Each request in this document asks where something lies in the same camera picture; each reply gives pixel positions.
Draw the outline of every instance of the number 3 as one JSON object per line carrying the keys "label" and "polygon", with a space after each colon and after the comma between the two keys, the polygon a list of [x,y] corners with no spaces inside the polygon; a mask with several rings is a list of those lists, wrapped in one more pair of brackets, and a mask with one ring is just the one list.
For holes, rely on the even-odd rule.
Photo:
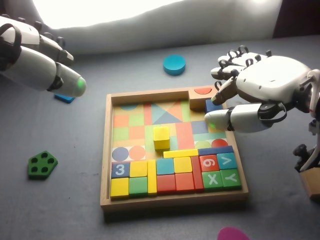
{"label": "number 3", "polygon": [[206,160],[203,161],[203,165],[205,167],[214,166],[215,164],[216,164],[216,162],[213,159],[206,159]]}
{"label": "number 3", "polygon": [[117,174],[117,175],[122,175],[122,174],[125,173],[125,166],[124,166],[123,164],[117,165],[116,168],[117,168],[120,172],[116,171],[115,174]]}

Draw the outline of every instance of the blue circle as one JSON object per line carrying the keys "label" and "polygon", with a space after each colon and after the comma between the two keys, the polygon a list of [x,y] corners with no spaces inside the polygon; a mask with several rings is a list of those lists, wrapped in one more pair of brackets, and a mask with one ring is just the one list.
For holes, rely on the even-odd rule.
{"label": "blue circle", "polygon": [[163,61],[164,71],[171,76],[178,76],[186,69],[186,61],[180,55],[167,56]]}
{"label": "blue circle", "polygon": [[129,151],[125,147],[117,147],[112,152],[112,158],[117,162],[122,162],[126,160],[129,156]]}
{"label": "blue circle", "polygon": [[120,108],[122,110],[132,111],[133,109],[136,109],[137,107],[138,107],[138,104],[130,104],[130,105],[123,105]]}

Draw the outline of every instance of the block with number 9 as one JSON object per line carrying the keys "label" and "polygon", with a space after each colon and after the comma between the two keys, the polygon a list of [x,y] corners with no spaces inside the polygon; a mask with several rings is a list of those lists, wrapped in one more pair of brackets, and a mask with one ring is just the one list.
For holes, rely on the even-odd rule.
{"label": "block with number 9", "polygon": [[199,158],[202,172],[219,171],[217,155],[200,156]]}
{"label": "block with number 9", "polygon": [[128,178],[130,175],[130,162],[113,163],[112,164],[112,179]]}

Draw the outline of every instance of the blue triangle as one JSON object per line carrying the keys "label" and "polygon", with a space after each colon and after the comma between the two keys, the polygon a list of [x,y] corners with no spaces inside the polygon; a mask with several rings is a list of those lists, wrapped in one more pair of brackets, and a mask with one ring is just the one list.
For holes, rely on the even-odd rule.
{"label": "blue triangle", "polygon": [[175,124],[175,123],[182,123],[178,118],[172,116],[167,111],[157,120],[154,124]]}
{"label": "blue triangle", "polygon": [[152,112],[152,124],[155,124],[155,121],[157,121],[163,114],[166,113],[166,110],[162,109],[156,104],[151,104],[151,112]]}

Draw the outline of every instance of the hole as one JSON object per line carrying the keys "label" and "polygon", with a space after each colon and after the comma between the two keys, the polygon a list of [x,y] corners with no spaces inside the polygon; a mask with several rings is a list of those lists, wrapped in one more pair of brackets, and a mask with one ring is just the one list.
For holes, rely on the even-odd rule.
{"label": "hole", "polygon": [[41,169],[41,172],[42,172],[42,173],[48,172],[48,168],[47,168],[46,166],[44,166],[44,167]]}
{"label": "hole", "polygon": [[46,157],[48,157],[48,153],[44,152],[41,154],[41,158],[45,159]]}

